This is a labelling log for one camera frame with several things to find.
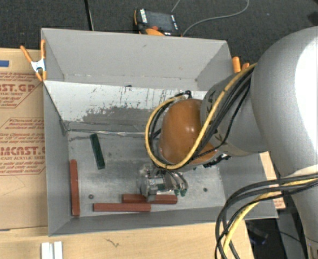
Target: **white plastic piece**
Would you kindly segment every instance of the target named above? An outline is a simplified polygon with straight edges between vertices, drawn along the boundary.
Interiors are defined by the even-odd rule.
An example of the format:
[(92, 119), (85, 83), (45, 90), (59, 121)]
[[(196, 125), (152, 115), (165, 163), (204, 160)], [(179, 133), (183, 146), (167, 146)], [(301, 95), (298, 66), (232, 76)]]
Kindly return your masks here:
[(42, 243), (41, 259), (63, 259), (63, 243)]

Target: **cable bundle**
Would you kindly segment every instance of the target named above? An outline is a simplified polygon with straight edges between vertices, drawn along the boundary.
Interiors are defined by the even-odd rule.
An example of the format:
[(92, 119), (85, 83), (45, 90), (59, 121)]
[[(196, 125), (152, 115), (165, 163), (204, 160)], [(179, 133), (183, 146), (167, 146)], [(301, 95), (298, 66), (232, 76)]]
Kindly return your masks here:
[[(160, 168), (175, 170), (179, 169), (183, 166), (186, 166), (196, 158), (203, 156), (207, 153), (215, 151), (221, 145), (223, 145), (228, 137), (229, 131), (232, 127), (233, 120), (238, 113), (242, 103), (245, 100), (246, 95), (249, 92), (250, 82), (251, 82), (251, 72), (256, 64), (250, 65), (248, 68), (241, 70), (239, 73), (235, 74), (234, 77), (227, 83), (225, 88), (221, 91), (218, 98), (216, 99), (215, 103), (212, 105), (212, 108), (206, 118), (205, 123), (193, 145), (189, 153), (185, 156), (185, 158), (177, 163), (177, 164), (167, 164), (162, 160), (158, 159), (153, 152), (153, 139), (160, 133), (160, 131), (155, 132), (155, 125), (158, 121), (159, 116), (172, 104), (173, 102), (177, 101), (178, 99), (184, 98), (184, 94), (188, 94), (189, 97), (191, 96), (190, 91), (179, 93), (175, 97), (166, 100), (161, 105), (159, 105), (150, 115), (146, 130), (145, 130), (145, 147), (147, 149), (148, 155), (151, 158), (153, 164)], [(228, 125), (227, 133), (222, 141), (222, 143), (207, 152), (200, 154), (200, 151), (205, 147), (205, 145), (209, 142), (212, 135), (215, 133), (216, 129), (220, 125), (221, 121), (224, 119), (226, 113), (229, 111), (231, 106), (235, 103), (238, 97), (245, 91), (236, 110), (233, 113), (231, 121)]]
[[(269, 180), (254, 183), (252, 185), (241, 188), (232, 194), (226, 201), (221, 210), (215, 226), (216, 248), (215, 259), (217, 258), (217, 251), (220, 252), (222, 259), (227, 259), (226, 252), (228, 246), (230, 247), (234, 257), (240, 259), (237, 254), (231, 238), (240, 221), (245, 215), (253, 209), (259, 202), (266, 200), (273, 200), (279, 197), (294, 195), (302, 191), (318, 186), (318, 173), (291, 176), (277, 180)], [(251, 196), (257, 196), (253, 201), (240, 207), (227, 222), (227, 210), (239, 201), (242, 201)], [(220, 233), (220, 226), (223, 224), (224, 230)]]

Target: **yellow cable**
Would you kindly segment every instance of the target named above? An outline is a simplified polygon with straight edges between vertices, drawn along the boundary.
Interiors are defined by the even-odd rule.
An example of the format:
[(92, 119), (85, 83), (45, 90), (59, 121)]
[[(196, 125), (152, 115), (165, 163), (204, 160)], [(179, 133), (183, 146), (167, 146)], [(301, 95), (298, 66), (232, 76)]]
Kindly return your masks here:
[[(318, 179), (307, 179), (307, 180), (293, 181), (293, 182), (285, 183), (285, 184), (283, 184), (283, 186), (300, 185), (303, 183), (309, 183), (309, 182), (313, 182), (313, 181), (317, 181), (317, 180)], [(265, 193), (265, 194), (259, 195), (256, 199), (254, 199), (254, 201), (259, 200), (259, 199), (263, 199), (266, 197), (275, 196), (277, 193), (278, 192), (271, 192), (271, 193)], [(223, 249), (224, 249), (225, 253), (227, 252), (228, 245), (231, 241), (231, 238), (232, 238), (236, 228), (238, 227), (239, 223), (241, 222), (241, 220), (246, 216), (247, 213), (250, 212), (251, 209), (253, 209), (258, 204), (259, 204), (259, 202), (256, 202), (256, 203), (252, 203), (251, 205), (247, 206), (234, 220), (234, 222), (232, 223), (232, 225), (229, 229), (229, 232), (225, 238), (225, 241), (224, 241)]]
[(191, 157), (192, 155), (194, 154), (194, 152), (196, 151), (198, 145), (200, 144), (204, 134), (206, 133), (207, 131), (207, 128), (208, 128), (208, 125), (209, 123), (211, 122), (216, 110), (218, 109), (218, 106), (221, 102), (221, 100), (223, 99), (223, 97), (225, 96), (225, 93), (242, 77), (244, 76), (246, 73), (248, 73), (251, 69), (253, 69), (254, 67), (256, 66), (256, 64), (252, 64), (250, 65), (248, 68), (245, 68), (244, 70), (241, 70), (239, 73), (237, 73), (234, 78), (229, 81), (229, 83), (226, 85), (226, 87), (224, 88), (224, 90), (220, 93), (220, 95), (218, 96), (217, 100), (215, 101), (193, 147), (191, 148), (191, 150), (189, 151), (189, 153), (185, 156), (185, 158), (175, 164), (175, 165), (168, 165), (168, 164), (164, 164), (164, 163), (161, 163), (156, 157), (155, 155), (152, 153), (151, 149), (150, 149), (150, 145), (149, 145), (149, 128), (150, 128), (150, 124), (155, 116), (155, 114), (166, 104), (170, 103), (172, 101), (172, 99), (176, 99), (176, 98), (172, 98), (172, 99), (169, 99), (165, 102), (163, 102), (161, 105), (159, 105), (153, 112), (152, 114), (150, 115), (149, 119), (148, 119), (148, 122), (147, 122), (147, 125), (146, 125), (146, 130), (145, 130), (145, 146), (146, 146), (146, 150), (147, 150), (147, 153), (149, 155), (149, 157), (151, 158), (151, 160), (159, 167), (161, 168), (166, 168), (166, 169), (169, 169), (169, 170), (175, 170), (175, 169), (178, 169), (180, 167), (182, 167)]

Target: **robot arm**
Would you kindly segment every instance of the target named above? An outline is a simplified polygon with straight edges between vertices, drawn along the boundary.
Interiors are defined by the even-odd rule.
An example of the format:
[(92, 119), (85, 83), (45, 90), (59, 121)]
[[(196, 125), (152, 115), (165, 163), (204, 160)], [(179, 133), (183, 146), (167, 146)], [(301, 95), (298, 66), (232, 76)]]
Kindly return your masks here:
[[(317, 60), (318, 27), (305, 29), (270, 47), (251, 76), (244, 76), (229, 88), (232, 103), (222, 100), (215, 113), (210, 114), (213, 105), (234, 76), (214, 85), (202, 102), (188, 99), (173, 104), (161, 127), (161, 161), (166, 166), (178, 166), (196, 142), (201, 124), (212, 124), (207, 118), (213, 115), (215, 121), (222, 114), (215, 127), (209, 126), (204, 143), (208, 148), (197, 149), (194, 155), (210, 147), (218, 147), (230, 156), (270, 151), (281, 176), (318, 166)], [(182, 166), (188, 169), (214, 156), (215, 152), (210, 152)], [(309, 256), (318, 258), (318, 187), (294, 195), (293, 200), (303, 223)]]

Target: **black electronic device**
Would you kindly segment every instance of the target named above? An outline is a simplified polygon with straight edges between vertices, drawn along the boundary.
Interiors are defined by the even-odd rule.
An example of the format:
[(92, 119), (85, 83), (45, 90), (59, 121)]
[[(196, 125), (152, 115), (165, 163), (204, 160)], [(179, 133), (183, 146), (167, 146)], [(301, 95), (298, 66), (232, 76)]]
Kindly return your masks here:
[(142, 35), (181, 36), (173, 14), (135, 9), (134, 27)]

